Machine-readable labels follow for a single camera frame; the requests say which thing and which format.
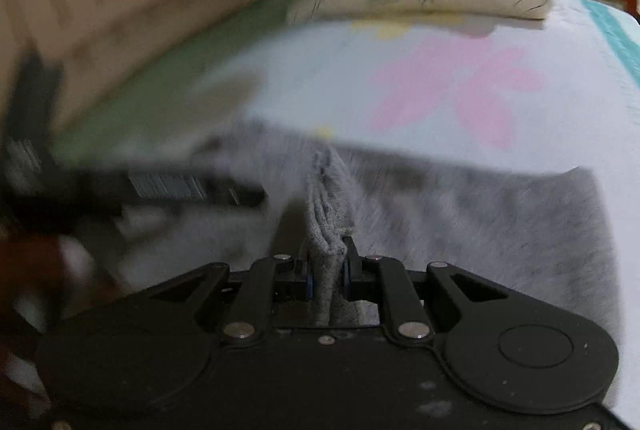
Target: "bed sheet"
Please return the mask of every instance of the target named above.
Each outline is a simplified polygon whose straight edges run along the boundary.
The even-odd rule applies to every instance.
[[[180,158],[241,117],[493,169],[589,167],[619,254],[616,413],[640,427],[635,20],[588,0],[555,0],[545,22],[442,15],[287,28],[283,16],[284,2],[267,0],[174,48],[63,135],[57,155]]]

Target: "bed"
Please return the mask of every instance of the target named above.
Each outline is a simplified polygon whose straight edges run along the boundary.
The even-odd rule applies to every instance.
[[[18,53],[34,44],[68,75],[56,116],[63,161],[179,158],[240,117],[489,168],[593,169],[626,318],[614,409],[640,426],[637,0],[624,0],[630,14],[594,0],[554,1],[544,23],[434,15],[288,28],[282,0],[0,0],[0,102]],[[469,98],[473,71],[463,66],[458,85],[437,95],[397,92],[403,67],[441,62],[430,58],[436,43],[452,66],[487,54],[526,77]],[[142,287],[198,259],[128,261],[122,273]]]

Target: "gray cloth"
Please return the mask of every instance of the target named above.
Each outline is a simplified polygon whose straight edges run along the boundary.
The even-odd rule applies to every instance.
[[[145,286],[208,261],[247,269],[266,256],[280,216],[306,201],[316,280],[315,324],[370,323],[370,305],[344,302],[336,282],[353,235],[360,254],[424,270],[444,260],[581,314],[620,344],[617,270],[593,175],[513,175],[319,140],[260,124],[238,124],[194,155],[196,166],[260,183],[260,211],[185,212],[161,238],[130,255],[126,278]]]

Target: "green stripe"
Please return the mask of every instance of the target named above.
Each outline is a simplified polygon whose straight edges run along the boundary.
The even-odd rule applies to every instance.
[[[640,45],[627,36],[608,6],[593,0],[582,0],[582,5],[587,8],[609,47],[640,88]]]

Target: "folded gray garment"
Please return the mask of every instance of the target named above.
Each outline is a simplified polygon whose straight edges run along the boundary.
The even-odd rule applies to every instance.
[[[593,175],[513,175],[319,140],[260,124],[237,124],[193,164],[260,183],[260,211],[193,210],[129,256],[125,276],[145,286],[226,261],[247,269],[268,254],[287,204],[306,201],[316,289],[314,324],[368,324],[372,305],[348,304],[338,273],[352,235],[360,254],[424,270],[444,260],[534,298],[581,314],[620,344],[616,260]]]

